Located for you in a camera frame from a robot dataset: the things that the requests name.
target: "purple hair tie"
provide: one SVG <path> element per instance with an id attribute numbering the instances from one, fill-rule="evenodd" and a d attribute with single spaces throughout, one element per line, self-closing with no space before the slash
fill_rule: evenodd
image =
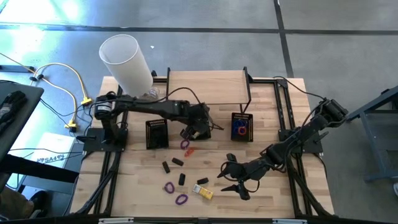
<path id="1" fill-rule="evenodd" d="M 171 182 L 167 182 L 167 183 L 164 185 L 164 190 L 165 190 L 167 193 L 169 193 L 169 194 L 174 193 L 174 184 L 171 183 Z"/>
<path id="2" fill-rule="evenodd" d="M 184 199 L 182 202 L 179 202 L 178 200 L 180 200 L 180 198 L 182 198 L 182 197 L 185 197 L 185 199 Z M 175 203 L 176 203 L 177 205 L 182 205 L 182 204 L 184 204 L 185 202 L 187 202 L 187 200 L 188 200 L 188 195 L 186 195 L 186 194 L 180 194 L 180 195 L 177 197 L 177 199 L 175 199 Z"/>
<path id="3" fill-rule="evenodd" d="M 181 149 L 187 149 L 188 146 L 189 146 L 189 140 L 188 139 L 184 139 L 184 140 L 181 141 L 181 144 L 180 144 L 180 148 Z"/>

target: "yellow cable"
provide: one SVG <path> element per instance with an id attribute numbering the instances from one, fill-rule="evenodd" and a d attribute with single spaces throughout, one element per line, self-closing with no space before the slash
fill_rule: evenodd
<path id="1" fill-rule="evenodd" d="M 72 100 L 73 100 L 73 107 L 74 107 L 74 109 L 73 109 L 74 113 L 73 113 L 73 117 L 72 117 L 71 120 L 72 120 L 72 121 L 75 121 L 75 119 L 76 119 L 76 113 L 77 113 L 77 111 L 76 111 L 77 105 L 76 105 L 76 98 L 73 96 L 73 94 L 71 94 L 68 90 L 66 90 L 66 89 L 64 89 L 64 88 L 62 88 L 62 87 L 60 87 L 60 86 L 57 86 L 57 85 L 51 83 L 50 81 L 48 81 L 48 80 L 45 79 L 45 78 L 42 78 L 42 79 L 43 79 L 45 82 L 47 82 L 48 84 L 52 85 L 53 87 L 65 91 L 66 93 L 68 93 L 68 94 L 72 97 Z"/>
<path id="2" fill-rule="evenodd" d="M 54 62 L 54 63 L 48 63 L 48 64 L 46 64 L 46 65 L 43 65 L 43 66 L 41 66 L 40 68 L 38 68 L 38 69 L 36 70 L 36 72 L 34 72 L 33 77 L 36 77 L 36 75 L 37 75 L 37 73 L 39 72 L 40 69 L 45 68 L 45 67 L 48 67 L 48 66 L 50 66 L 50 65 L 61 65 L 61 66 L 67 67 L 67 68 L 69 68 L 70 70 L 72 70 L 72 71 L 77 75 L 77 77 L 79 78 L 81 90 L 82 90 L 82 92 L 83 92 L 83 97 L 84 97 L 84 98 L 87 98 L 86 90 L 85 90 L 85 87 L 84 87 L 84 85 L 83 85 L 83 81 L 81 80 L 80 74 L 79 74 L 74 68 L 72 68 L 71 66 L 66 65 L 66 64 L 64 64 L 64 63 Z"/>
<path id="3" fill-rule="evenodd" d="M 39 71 L 41 68 L 44 68 L 44 67 L 50 65 L 50 64 L 43 65 L 43 66 L 41 66 L 39 69 L 37 69 L 36 72 L 35 72 L 35 71 L 31 70 L 30 68 L 26 67 L 25 65 L 23 65 L 23 64 L 21 64 L 21 63 L 15 61 L 14 59 L 8 57 L 7 55 L 4 55 L 4 54 L 1 53 L 1 52 L 0 52 L 0 55 L 2 55 L 2 56 L 4 56 L 4 57 L 8 58 L 9 60 L 12 60 L 13 62 L 17 63 L 18 65 L 24 67 L 26 70 L 32 72 L 32 73 L 34 74 L 34 76 L 37 74 L 37 71 Z M 71 67 L 69 67 L 69 68 L 72 69 L 72 70 L 78 75 L 79 80 L 80 80 L 80 83 L 81 83 L 81 86 L 83 87 L 83 84 L 82 84 L 82 82 L 81 82 L 81 79 L 80 79 L 79 74 L 78 74 L 73 68 L 71 68 Z M 72 97 L 73 106 L 74 106 L 74 114 L 73 114 L 73 117 L 72 117 L 71 121 L 75 121 L 75 119 L 76 119 L 76 113 L 77 113 L 77 111 L 76 111 L 76 98 L 75 98 L 68 90 L 66 90 L 66 89 L 64 89 L 64 88 L 62 88 L 62 87 L 59 87 L 59 86 L 57 86 L 57 85 L 54 85 L 53 83 L 49 82 L 49 81 L 48 81 L 47 79 L 45 79 L 45 78 L 43 78 L 43 80 L 44 80 L 45 82 L 47 82 L 48 84 L 52 85 L 53 87 L 65 91 L 66 93 L 68 93 L 68 94 Z"/>

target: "shoe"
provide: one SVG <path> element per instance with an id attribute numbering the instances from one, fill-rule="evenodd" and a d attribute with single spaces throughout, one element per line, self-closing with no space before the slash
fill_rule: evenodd
<path id="1" fill-rule="evenodd" d="M 45 192 L 44 190 L 41 190 L 41 191 L 37 192 L 36 194 L 34 194 L 30 198 L 30 201 L 32 201 L 34 204 L 33 211 L 43 210 L 48 197 L 49 197 L 48 193 Z"/>

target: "black mesh basket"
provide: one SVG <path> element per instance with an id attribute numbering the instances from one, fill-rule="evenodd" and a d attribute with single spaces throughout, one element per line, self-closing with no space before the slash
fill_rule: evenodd
<path id="1" fill-rule="evenodd" d="M 253 142 L 253 114 L 232 113 L 231 140 Z"/>
<path id="2" fill-rule="evenodd" d="M 160 149 L 169 147 L 169 132 L 167 120 L 157 119 L 146 121 L 147 149 Z"/>

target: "yellow packet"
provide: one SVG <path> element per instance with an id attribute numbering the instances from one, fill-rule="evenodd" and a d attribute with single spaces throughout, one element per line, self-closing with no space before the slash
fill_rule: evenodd
<path id="1" fill-rule="evenodd" d="M 213 192 L 210 190 L 205 189 L 204 187 L 200 187 L 199 185 L 195 184 L 193 186 L 193 192 L 200 194 L 205 199 L 211 200 L 213 197 Z"/>

